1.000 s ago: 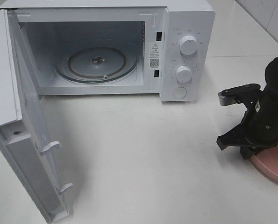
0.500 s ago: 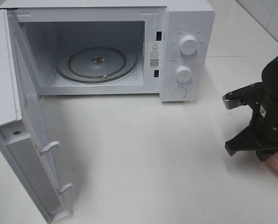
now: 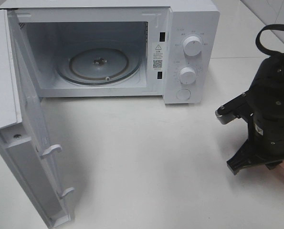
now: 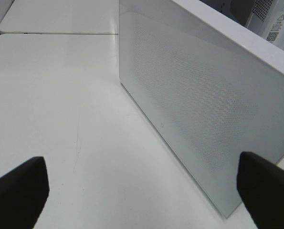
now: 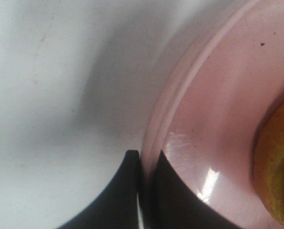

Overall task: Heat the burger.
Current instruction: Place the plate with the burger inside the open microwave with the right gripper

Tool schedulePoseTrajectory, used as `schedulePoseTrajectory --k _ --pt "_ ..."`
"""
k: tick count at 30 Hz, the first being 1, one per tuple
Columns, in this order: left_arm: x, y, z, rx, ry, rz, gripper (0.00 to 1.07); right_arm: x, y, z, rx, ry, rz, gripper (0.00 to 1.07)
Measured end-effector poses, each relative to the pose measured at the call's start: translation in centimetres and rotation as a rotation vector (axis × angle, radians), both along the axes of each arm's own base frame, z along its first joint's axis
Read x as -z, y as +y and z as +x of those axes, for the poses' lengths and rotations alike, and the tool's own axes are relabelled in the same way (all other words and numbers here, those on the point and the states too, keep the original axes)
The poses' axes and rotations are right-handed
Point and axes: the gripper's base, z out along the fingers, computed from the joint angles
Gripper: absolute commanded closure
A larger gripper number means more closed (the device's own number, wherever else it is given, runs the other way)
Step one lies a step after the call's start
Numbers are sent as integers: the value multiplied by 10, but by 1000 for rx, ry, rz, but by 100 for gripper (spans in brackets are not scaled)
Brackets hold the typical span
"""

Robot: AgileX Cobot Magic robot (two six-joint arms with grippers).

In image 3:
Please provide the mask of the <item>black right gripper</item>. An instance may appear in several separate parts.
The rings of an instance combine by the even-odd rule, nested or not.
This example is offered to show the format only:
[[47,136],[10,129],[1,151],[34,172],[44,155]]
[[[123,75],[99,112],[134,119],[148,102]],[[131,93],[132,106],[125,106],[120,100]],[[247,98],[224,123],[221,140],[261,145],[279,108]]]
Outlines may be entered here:
[[265,59],[248,90],[253,110],[253,142],[247,139],[227,167],[237,175],[240,170],[263,165],[275,168],[284,160],[284,55]]

